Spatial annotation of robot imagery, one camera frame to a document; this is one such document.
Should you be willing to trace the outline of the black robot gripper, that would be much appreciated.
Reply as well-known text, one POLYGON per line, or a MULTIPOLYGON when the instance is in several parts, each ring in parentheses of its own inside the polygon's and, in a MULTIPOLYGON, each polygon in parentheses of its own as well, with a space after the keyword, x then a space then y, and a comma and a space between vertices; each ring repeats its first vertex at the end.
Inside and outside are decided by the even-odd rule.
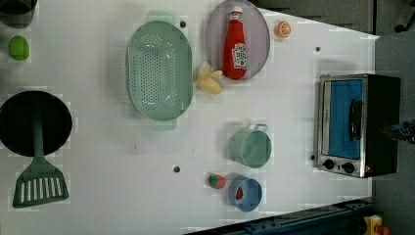
POLYGON ((408 143, 415 142, 415 123, 413 121, 404 121, 399 124, 386 126, 383 134, 388 138, 399 141, 406 141, 408 143))

